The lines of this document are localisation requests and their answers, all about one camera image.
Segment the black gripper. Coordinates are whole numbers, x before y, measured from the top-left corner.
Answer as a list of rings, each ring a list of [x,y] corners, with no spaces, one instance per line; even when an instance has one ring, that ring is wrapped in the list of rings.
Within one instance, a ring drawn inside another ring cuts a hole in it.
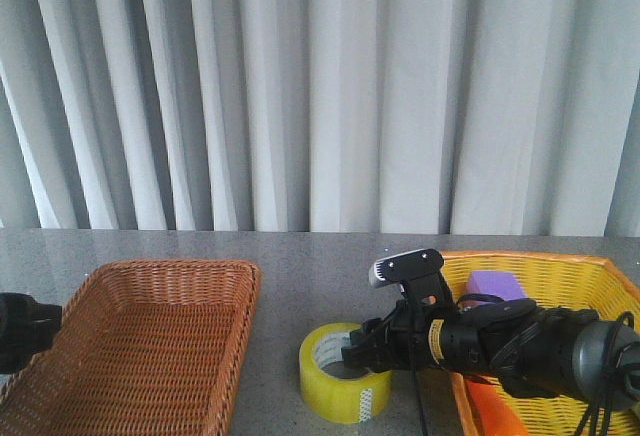
[[[341,349],[346,367],[373,373],[444,369],[464,375],[514,376],[524,346],[539,332],[532,300],[414,310],[399,301],[385,318],[364,321]]]
[[[1,293],[1,374],[24,369],[32,357],[49,350],[62,324],[62,307],[23,293]]]

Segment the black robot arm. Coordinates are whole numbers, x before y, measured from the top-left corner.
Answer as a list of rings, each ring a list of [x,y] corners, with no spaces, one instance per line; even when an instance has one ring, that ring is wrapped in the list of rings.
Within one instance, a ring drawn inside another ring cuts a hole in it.
[[[626,410],[639,400],[639,336],[592,309],[546,309],[529,298],[419,310],[400,300],[366,321],[341,350],[345,365],[375,373],[443,369],[492,377],[514,398],[568,396]]]

